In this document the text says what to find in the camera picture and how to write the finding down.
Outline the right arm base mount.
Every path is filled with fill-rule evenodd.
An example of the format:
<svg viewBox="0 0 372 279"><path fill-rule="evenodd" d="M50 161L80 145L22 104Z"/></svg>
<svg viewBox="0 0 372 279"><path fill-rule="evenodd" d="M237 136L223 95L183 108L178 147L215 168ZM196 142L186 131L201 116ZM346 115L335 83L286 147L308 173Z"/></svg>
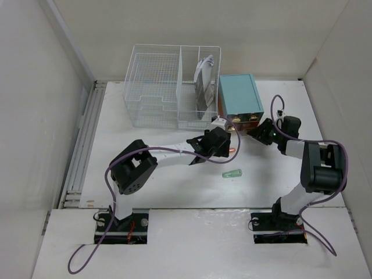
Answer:
<svg viewBox="0 0 372 279"><path fill-rule="evenodd" d="M249 223L255 244L307 244L299 215L283 212L281 198L273 204L270 212L252 211Z"/></svg>

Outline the grey setup guide booklet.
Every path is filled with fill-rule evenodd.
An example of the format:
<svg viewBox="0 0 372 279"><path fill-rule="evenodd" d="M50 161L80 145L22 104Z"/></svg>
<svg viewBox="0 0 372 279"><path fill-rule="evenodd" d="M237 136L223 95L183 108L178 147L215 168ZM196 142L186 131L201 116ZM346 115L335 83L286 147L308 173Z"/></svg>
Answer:
<svg viewBox="0 0 372 279"><path fill-rule="evenodd" d="M196 80L194 80L195 95L196 95L196 116L201 120L207 111L208 107L214 100L212 90L212 70L213 67L205 64L199 72Z"/></svg>

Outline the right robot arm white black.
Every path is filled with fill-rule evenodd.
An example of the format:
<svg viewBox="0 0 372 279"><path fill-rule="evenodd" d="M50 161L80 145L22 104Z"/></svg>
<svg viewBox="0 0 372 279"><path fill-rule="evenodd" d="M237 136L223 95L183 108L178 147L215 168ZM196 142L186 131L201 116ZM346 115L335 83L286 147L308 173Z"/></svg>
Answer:
<svg viewBox="0 0 372 279"><path fill-rule="evenodd" d="M287 195L277 199L270 213L254 213L260 226L271 230L290 230L298 222L300 211L307 205L342 192L347 183L346 152L339 144L321 145L316 141L299 140L301 120L281 116L276 121L266 119L248 131L264 145L277 144L285 156L302 161L299 184Z"/></svg>

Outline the green translucent capsule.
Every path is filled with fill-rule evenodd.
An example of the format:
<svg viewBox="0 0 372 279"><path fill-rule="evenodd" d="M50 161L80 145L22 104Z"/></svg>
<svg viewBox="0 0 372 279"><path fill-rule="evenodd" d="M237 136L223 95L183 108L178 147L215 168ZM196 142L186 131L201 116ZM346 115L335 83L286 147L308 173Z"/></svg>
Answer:
<svg viewBox="0 0 372 279"><path fill-rule="evenodd" d="M222 173L223 178L235 178L235 177L241 177L242 176L242 170L241 169L235 169L230 170Z"/></svg>

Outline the teal orange drawer box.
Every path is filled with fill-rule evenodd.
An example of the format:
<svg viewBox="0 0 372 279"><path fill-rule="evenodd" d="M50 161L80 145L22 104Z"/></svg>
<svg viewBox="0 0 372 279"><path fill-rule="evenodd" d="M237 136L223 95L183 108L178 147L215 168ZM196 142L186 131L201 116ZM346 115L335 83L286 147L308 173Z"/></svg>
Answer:
<svg viewBox="0 0 372 279"><path fill-rule="evenodd" d="M221 75L217 107L242 135L258 127L264 108L253 74Z"/></svg>

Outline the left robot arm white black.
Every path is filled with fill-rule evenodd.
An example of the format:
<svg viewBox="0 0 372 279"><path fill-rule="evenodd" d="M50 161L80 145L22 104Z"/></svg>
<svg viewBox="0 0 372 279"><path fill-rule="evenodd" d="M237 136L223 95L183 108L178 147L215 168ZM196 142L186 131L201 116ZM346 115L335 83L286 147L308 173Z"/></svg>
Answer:
<svg viewBox="0 0 372 279"><path fill-rule="evenodd" d="M149 146L143 140L133 141L110 163L110 175L116 189L114 195L132 195L139 191L156 168L192 166L211 161L212 157L228 158L231 134L223 128L205 130L204 134L168 146Z"/></svg>

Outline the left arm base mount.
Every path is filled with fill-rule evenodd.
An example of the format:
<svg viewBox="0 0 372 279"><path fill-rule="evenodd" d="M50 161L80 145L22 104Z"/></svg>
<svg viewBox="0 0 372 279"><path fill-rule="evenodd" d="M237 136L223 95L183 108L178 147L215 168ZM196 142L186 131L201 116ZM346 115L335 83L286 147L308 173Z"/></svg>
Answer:
<svg viewBox="0 0 372 279"><path fill-rule="evenodd" d="M149 209L134 209L132 214L123 219L114 217L113 223L109 226L112 219L112 209L99 210L93 215L96 222L94 243L97 244L105 235L101 244L103 245L142 245L147 244Z"/></svg>

